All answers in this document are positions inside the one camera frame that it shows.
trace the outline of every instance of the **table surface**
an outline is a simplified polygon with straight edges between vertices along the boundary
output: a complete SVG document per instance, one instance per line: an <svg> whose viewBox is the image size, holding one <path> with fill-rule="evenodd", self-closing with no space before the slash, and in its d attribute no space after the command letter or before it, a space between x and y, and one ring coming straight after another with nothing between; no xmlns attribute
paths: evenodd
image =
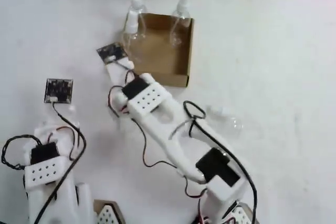
<svg viewBox="0 0 336 224"><path fill-rule="evenodd" d="M177 1L145 0L158 14L170 14ZM129 133L122 134L106 106L110 81L95 50L118 40L129 0L0 5L2 144L33 133L43 120L47 78L74 79L73 104L88 140L77 179L90 185L94 198L117 201L127 223L190 223L197 200L184 195L184 180L164 165L145 168L140 132L124 122ZM224 106L242 119L242 137L229 141L255 180L261 223L331 223L336 1L192 0L190 12L189 87L169 90L181 102ZM20 144L11 147L14 163ZM149 139L148 162L162 158ZM250 191L244 200L252 207ZM26 219L22 172L0 165L0 220Z"/></svg>

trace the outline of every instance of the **wire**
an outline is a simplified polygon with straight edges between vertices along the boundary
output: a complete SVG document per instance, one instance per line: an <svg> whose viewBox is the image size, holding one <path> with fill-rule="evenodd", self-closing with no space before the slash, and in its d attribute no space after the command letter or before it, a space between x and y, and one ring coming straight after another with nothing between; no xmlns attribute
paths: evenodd
<svg viewBox="0 0 336 224"><path fill-rule="evenodd" d="M122 67L123 69L131 71L134 74L135 77L139 76L137 73L134 72L133 69L130 69L129 67L126 67L125 65L119 63L117 60L113 60L113 61L111 61L111 63L115 63L115 64L119 65L120 67Z"/></svg>
<svg viewBox="0 0 336 224"><path fill-rule="evenodd" d="M128 80L128 75L129 75L130 73L132 73L132 74L133 74L133 78L135 78L134 71L133 71L132 69L128 70L128 71L126 72L126 76L125 76L125 84L128 83L127 80Z"/></svg>
<svg viewBox="0 0 336 224"><path fill-rule="evenodd" d="M110 108L110 110L113 112L113 114L115 114L115 116L116 116L117 118L119 118L120 115L118 115L118 113L117 113L116 110L112 107L112 104L111 104L111 95L112 95L112 90L113 90L114 88L121 88L121 89L122 89L123 86L120 86L120 85L114 85L114 86L112 86L112 87L110 88L109 95L108 95L108 97L107 97L107 106Z"/></svg>
<svg viewBox="0 0 336 224"><path fill-rule="evenodd" d="M206 192L206 188L203 189L199 195L190 195L190 194L188 193L188 179L187 179L186 176L184 176L184 178L185 178L185 188L184 188L184 192L185 192L186 196L188 196L188 197L190 197L190 198L193 198L193 199L199 199L199 198L201 198L201 197L204 195L204 193Z"/></svg>
<svg viewBox="0 0 336 224"><path fill-rule="evenodd" d="M199 224L204 224L204 220L201 213L201 197L198 199L197 210L198 210L198 218L200 220Z"/></svg>
<svg viewBox="0 0 336 224"><path fill-rule="evenodd" d="M158 162L156 162L156 163L154 163L154 164L152 164L152 165L147 164L147 162L146 162L146 160L145 160L146 149L147 149L147 137L146 137L146 134L145 134L145 132L143 131L143 129L142 129L142 127L140 126L140 124L139 124L134 118L131 118L131 120L132 120L132 121L139 127L139 129L140 129L140 131L141 131L141 133L142 133L142 135L143 135L143 139L144 139L144 147L143 147L143 152L142 152L142 162L143 162L143 164L144 164L146 167L148 167L148 168L151 168L151 167L153 167L153 166L155 166L155 165L158 165L158 164L167 164L167 165L169 165L169 166L171 166L171 167L174 167L174 168L176 169L177 167L176 167L175 165L170 164L170 163L168 163L168 162L166 162L166 161L163 161L163 160L158 161Z"/></svg>
<svg viewBox="0 0 336 224"><path fill-rule="evenodd" d="M75 137L75 132L73 130L73 128L69 127L69 126L61 126L61 127L58 127L56 129L56 131L59 131L61 129L70 129L72 131L72 148L71 148L71 151L70 151L70 154L69 154L69 159L70 161L73 161L74 159L71 157L72 155L72 152L74 151L74 148L75 148L75 140L76 140L76 137ZM51 136L53 135L53 133L51 132L48 136L48 140L47 140L47 143L50 142L50 138ZM79 138L77 138L77 147L79 147Z"/></svg>
<svg viewBox="0 0 336 224"><path fill-rule="evenodd" d="M203 113L203 117L200 117L198 115L191 115L190 111L187 108L187 105L190 104L192 106L194 106L195 108L199 109L202 113ZM257 188L255 186L255 184L253 183L253 180L251 179L249 173L246 171L245 167L242 165L242 163L239 161L239 159L228 149L226 148L224 145L222 145L217 139L215 139L213 136L211 136L208 132L206 132L206 130L204 130L197 122L197 118L202 118L204 119L206 114L204 112L204 110L202 110L198 105L196 105L195 103L191 102L191 101L184 101L183 102L183 108L185 110L185 112L187 113L187 115L190 118L194 118L193 124L191 125L191 127L193 125L195 125L203 134L205 134L207 137L209 137L213 142L215 142L220 148L222 148L239 166L239 168L243 171L245 177L247 178L248 182L251 185L252 191L253 191L253 215L252 215L252 222L251 224L255 224L256 222L256 212L257 212L257 205L258 205L258 194L257 194Z"/></svg>
<svg viewBox="0 0 336 224"><path fill-rule="evenodd" d="M8 139L4 145L4 147L2 148L2 154L1 154L1 162L4 165L7 165L8 167L14 169L14 170L23 170L25 168L24 165L21 164L16 164L16 165L12 165L10 164L7 160L6 160L6 152L8 149L9 144L16 140L16 139L20 139L20 138L32 138L33 140L35 140L35 142L37 143L37 145L42 145L40 139L38 139L36 136L34 135L20 135L20 136L13 136L10 139Z"/></svg>
<svg viewBox="0 0 336 224"><path fill-rule="evenodd" d="M67 124L69 124L77 133L78 135L82 138L83 140L83 149L81 150L81 152L78 154L78 156L75 158L75 160L70 164L69 168L66 170L66 172L64 173L63 177L60 179L59 183L56 185L56 187L54 188L54 190L52 191L52 193L49 195L47 201L44 203L43 207L41 208L40 212L38 213L34 224L38 224L40 219L42 218L43 213L45 212L45 210L47 209L48 205L50 204L50 202L52 201L52 199L56 196L56 193L58 191L58 189L60 188L60 186L63 184L64 180L67 178L68 174L71 172L71 170L74 168L74 166L77 164L77 162L79 161L79 159L82 157L86 146L87 146L87 141L84 137L84 135L82 134L82 132L80 131L79 128L77 128L76 126L74 126L68 119L66 119L64 116L62 116L55 108L55 103L51 104L53 109L55 110L56 114Z"/></svg>

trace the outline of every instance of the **cardboard box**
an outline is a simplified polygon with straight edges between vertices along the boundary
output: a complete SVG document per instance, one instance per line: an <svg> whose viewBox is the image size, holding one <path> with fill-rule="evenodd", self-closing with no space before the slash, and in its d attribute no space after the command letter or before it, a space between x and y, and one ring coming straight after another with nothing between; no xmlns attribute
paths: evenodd
<svg viewBox="0 0 336 224"><path fill-rule="evenodd" d="M188 28L179 28L184 41L178 47L170 44L172 18L168 15L145 14L146 38L140 44L141 61L134 61L137 73L150 73L161 85L187 87L190 64L194 19Z"/></svg>

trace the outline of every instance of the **black circuit board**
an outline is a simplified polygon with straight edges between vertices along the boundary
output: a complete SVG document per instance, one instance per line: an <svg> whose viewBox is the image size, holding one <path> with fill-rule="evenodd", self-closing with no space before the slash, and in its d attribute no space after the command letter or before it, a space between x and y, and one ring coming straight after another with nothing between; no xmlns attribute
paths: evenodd
<svg viewBox="0 0 336 224"><path fill-rule="evenodd" d="M47 79L45 103L71 103L73 80Z"/></svg>
<svg viewBox="0 0 336 224"><path fill-rule="evenodd" d="M124 47L119 42L115 42L97 49L97 53L105 65L112 63L121 58L127 57Z"/></svg>

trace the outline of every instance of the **robotic arm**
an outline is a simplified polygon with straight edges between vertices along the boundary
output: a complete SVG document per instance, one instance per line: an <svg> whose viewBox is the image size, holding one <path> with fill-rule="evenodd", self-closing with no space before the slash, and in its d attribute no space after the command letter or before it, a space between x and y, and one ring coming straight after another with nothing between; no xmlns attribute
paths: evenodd
<svg viewBox="0 0 336 224"><path fill-rule="evenodd" d="M25 189L31 224L36 223L46 200L65 175L73 157L79 154L79 139L74 129L67 125L43 125L35 129L34 135L42 145L27 143L24 147ZM96 220L92 206L89 186L76 184L70 170L39 223L92 224Z"/></svg>
<svg viewBox="0 0 336 224"><path fill-rule="evenodd" d="M123 86L124 78L116 77L116 74L124 77L127 69L133 67L127 58L108 64L112 83ZM118 111L128 109L130 117L157 141L181 176L206 184L207 199L202 213L211 223L220 223L231 205L242 198L251 180L225 139L206 123L203 116L189 113L188 104L196 105L188 101L181 105L148 73L135 75L134 80L109 99ZM158 116L170 120L163 122ZM193 124L198 129L197 139L208 144L196 164L185 156L179 143L184 133L182 128Z"/></svg>

